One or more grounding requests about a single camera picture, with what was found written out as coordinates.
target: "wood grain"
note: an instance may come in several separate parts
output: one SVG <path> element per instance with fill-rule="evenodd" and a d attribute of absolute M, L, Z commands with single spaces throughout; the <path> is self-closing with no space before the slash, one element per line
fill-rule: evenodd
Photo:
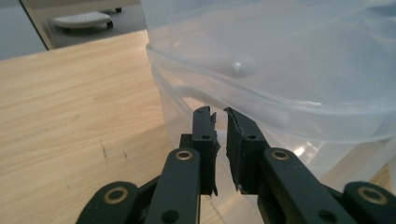
<path fill-rule="evenodd" d="M 0 62 L 0 223 L 74 223 L 103 185 L 140 186 L 172 150 L 147 33 Z M 221 223 L 202 197 L 202 223 Z"/>

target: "metal rivet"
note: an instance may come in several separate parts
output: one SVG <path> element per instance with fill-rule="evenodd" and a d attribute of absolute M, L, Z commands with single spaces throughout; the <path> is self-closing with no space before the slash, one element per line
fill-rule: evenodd
<path fill-rule="evenodd" d="M 360 187 L 358 188 L 358 193 L 363 199 L 370 203 L 386 204 L 388 202 L 384 194 L 373 188 Z"/>
<path fill-rule="evenodd" d="M 190 153 L 189 151 L 179 151 L 176 154 L 176 158 L 181 161 L 186 161 L 192 158 L 192 153 Z"/>
<path fill-rule="evenodd" d="M 121 196 L 118 198 L 111 198 L 110 195 L 116 191 L 121 192 Z M 126 199 L 128 196 L 128 189 L 125 187 L 115 187 L 114 189 L 109 190 L 105 194 L 105 203 L 109 204 L 115 204 L 115 203 L 120 203 Z"/>
<path fill-rule="evenodd" d="M 273 151 L 271 154 L 275 159 L 280 160 L 280 161 L 285 161 L 289 159 L 289 154 L 284 152 L 284 151 Z"/>

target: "transparent plastic box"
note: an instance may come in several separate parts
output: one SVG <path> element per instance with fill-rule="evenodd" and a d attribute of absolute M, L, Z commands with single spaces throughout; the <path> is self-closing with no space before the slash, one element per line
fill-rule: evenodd
<path fill-rule="evenodd" d="M 191 130 L 192 111 L 211 105 L 220 138 L 230 106 L 336 189 L 370 179 L 396 154 L 396 1 L 142 5 L 174 144 Z"/>

